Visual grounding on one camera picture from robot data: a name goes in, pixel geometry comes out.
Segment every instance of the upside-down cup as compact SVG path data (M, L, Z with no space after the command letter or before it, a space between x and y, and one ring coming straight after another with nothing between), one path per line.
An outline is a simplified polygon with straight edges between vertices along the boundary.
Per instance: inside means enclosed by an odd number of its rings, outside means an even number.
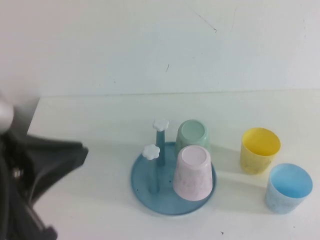
M177 158L173 189L183 199L199 201L212 191L211 157L205 148L189 145L183 148Z
M211 153L209 131L199 120L190 119L180 125L176 135L175 156L189 145L199 145Z
M280 150L280 140L272 131L256 127L242 136L240 164L249 174L264 172Z

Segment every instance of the black object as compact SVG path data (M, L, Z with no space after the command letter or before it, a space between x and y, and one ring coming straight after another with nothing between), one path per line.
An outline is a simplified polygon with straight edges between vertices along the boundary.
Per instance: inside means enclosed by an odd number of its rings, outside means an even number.
M56 240L33 204L53 184L83 165L88 149L80 142L0 136L0 240Z

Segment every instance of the blue cup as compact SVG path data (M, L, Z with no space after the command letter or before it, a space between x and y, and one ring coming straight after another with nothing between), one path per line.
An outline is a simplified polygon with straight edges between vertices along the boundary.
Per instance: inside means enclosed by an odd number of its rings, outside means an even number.
M312 187L304 169L291 163L279 164L270 172L265 204L277 214L287 214L311 193Z

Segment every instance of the cup rim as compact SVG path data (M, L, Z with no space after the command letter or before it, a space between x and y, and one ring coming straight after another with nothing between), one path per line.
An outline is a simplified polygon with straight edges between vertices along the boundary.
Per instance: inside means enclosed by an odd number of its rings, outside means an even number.
M200 149L204 150L204 152L205 152L205 154L206 154L206 159L205 159L205 161L204 161L203 163L199 164L199 165L191 165L191 164L183 161L182 153L183 153L183 151L184 151L186 148L189 148L189 147L197 147L197 148L200 148ZM211 155L210 155L209 151L208 151L207 149L205 149L204 147L200 146L200 145L188 145L188 146L185 146L184 148L182 148L182 149L180 150L180 152L179 152L179 154L178 154L177 160L179 160L179 159L182 159L182 160L180 161L181 164L183 164L183 165L185 165L185 166L187 166L188 168L193 169L193 170L195 170L195 169L201 169L201 168L203 168L205 165L207 165L208 163L211 163Z
M246 146L245 143L244 143L244 136L245 136L245 134L246 134L247 132L251 131L252 129L263 129L263 130L267 130L268 132L272 133L272 134L276 137L276 139L278 140L278 142L279 142L279 148L278 148L278 150L277 150L274 154L270 154L270 155L260 155L260 154L254 153L254 152L251 151L249 148L247 148L247 146ZM269 129L267 129L267 128L264 128L264 127L252 127L252 128L249 128L248 130L246 130L246 131L244 132L244 134L242 135L241 143L242 143L242 146L243 146L246 150L248 150L250 153L252 153L252 154L254 154L254 155L257 155L257 156L261 156L261 157L271 157L271 156L275 156L275 155L280 151L280 149L281 149L281 141L280 141L279 137L278 137L273 131L271 131L271 130L269 130Z
M190 141L189 139L187 139L187 138L183 135L183 133L182 133L182 128L184 127L184 125L185 125L187 122L190 122L190 121L198 122L198 123L200 123L200 124L203 126L203 128L204 128L204 134L196 141L196 143L198 143L198 142L202 141L204 138L206 138L206 136L208 135L208 129L207 129L206 125L205 125L202 121L197 120L197 119L188 119L188 120L184 121L183 123L181 123L181 125L179 126L179 129L178 129L178 134L180 135L181 138L183 138L183 141L184 141L184 142L191 143L191 145L195 145L195 144L194 144L195 142L192 142L192 141Z
M294 166L294 167L296 167L296 168L299 168L300 170L302 170L303 172L305 172L305 173L307 174L307 176L309 177L309 179L310 179L310 181L311 181L311 189L310 189L310 191L309 191L306 195L304 195L304 196L302 196L302 197L291 197L291 196L284 195L283 193L281 193L281 192L278 191L278 189L275 187L275 185L273 184L273 182L272 182L272 180L271 180L271 173L272 173L273 171L275 171L278 167L283 166L283 165L287 165L287 166L288 166L288 165L291 165L291 166ZM284 197L286 197L286 198L289 198L289 199L303 199L303 198L307 197L307 196L312 192L312 190L313 190L313 188L314 188L314 183L313 183L313 181L312 181L312 178L311 178L311 176L309 175L309 173L308 173L306 170L304 170L302 167L300 167L300 166L298 166L298 165L296 165L296 164L287 163L287 162L280 163L280 164L274 166L274 167L271 169L271 171L270 171L270 173L269 173L269 182L271 183L272 187L273 187L279 194L281 194L282 196L284 196Z

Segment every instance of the yellow cup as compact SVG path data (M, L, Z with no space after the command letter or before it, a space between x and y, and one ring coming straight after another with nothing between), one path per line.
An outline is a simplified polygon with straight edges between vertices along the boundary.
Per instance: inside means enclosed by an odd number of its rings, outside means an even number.
M242 136L240 164L249 174L260 174L267 169L280 150L280 140L272 131L256 127Z

